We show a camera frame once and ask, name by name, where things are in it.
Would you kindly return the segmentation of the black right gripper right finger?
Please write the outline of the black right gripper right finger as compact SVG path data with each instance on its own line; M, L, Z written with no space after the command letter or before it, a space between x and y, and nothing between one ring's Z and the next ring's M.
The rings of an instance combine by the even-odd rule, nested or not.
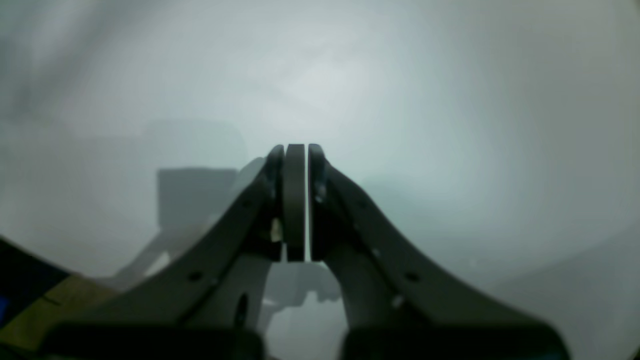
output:
M342 292L341 360L569 360L546 322L430 260L361 187L308 147L310 254Z

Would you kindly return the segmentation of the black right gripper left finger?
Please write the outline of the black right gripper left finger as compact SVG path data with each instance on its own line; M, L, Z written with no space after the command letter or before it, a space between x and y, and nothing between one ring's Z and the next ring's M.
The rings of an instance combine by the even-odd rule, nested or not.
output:
M272 264L306 255L306 147L275 146L195 246L120 296L61 322L47 360L263 360Z

